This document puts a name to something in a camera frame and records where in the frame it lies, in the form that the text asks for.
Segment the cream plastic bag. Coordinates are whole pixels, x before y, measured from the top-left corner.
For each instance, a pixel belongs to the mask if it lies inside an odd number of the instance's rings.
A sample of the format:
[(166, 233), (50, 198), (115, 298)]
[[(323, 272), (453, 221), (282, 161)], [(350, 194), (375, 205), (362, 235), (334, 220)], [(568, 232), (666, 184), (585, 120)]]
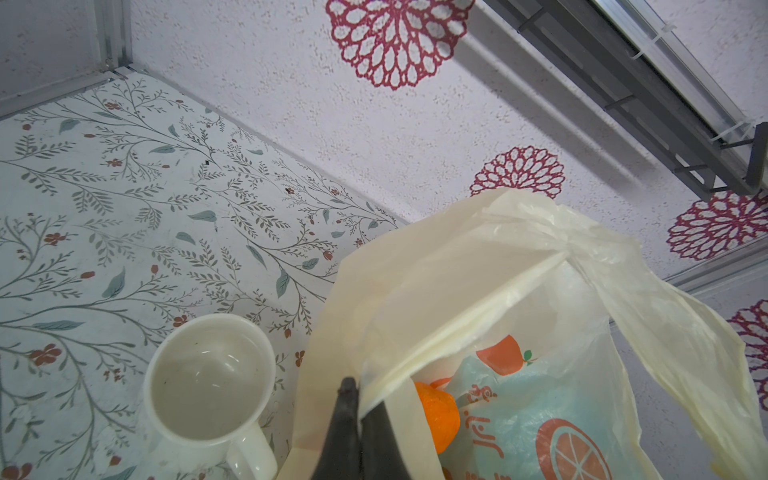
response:
[[(309, 339), (283, 479), (318, 463), (341, 381), (384, 402), (414, 479), (655, 479), (611, 331), (686, 411), (724, 479), (763, 479), (767, 441), (745, 343), (658, 278), (637, 244), (525, 191), (498, 189), (347, 256)], [(438, 454), (414, 386), (450, 394)]]

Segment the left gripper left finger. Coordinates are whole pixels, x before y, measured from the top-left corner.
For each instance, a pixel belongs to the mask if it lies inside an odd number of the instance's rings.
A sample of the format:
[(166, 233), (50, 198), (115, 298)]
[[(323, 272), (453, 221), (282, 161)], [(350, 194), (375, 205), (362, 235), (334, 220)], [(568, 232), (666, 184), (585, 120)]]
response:
[(337, 400), (312, 480), (357, 480), (360, 477), (359, 392), (353, 377), (341, 381)]

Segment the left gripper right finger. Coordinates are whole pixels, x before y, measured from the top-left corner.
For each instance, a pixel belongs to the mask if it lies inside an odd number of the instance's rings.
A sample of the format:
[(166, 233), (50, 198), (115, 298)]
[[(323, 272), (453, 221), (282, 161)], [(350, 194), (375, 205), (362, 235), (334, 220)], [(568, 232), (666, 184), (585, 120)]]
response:
[(410, 480), (384, 402), (362, 419), (361, 463), (364, 480)]

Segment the orange fruit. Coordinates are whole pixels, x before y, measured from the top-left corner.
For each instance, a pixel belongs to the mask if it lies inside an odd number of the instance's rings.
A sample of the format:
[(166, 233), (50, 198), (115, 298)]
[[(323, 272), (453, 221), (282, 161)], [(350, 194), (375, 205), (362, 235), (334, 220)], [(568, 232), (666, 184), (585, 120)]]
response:
[(423, 382), (415, 382), (419, 400), (432, 435), (435, 450), (444, 453), (456, 438), (461, 418), (455, 399)]

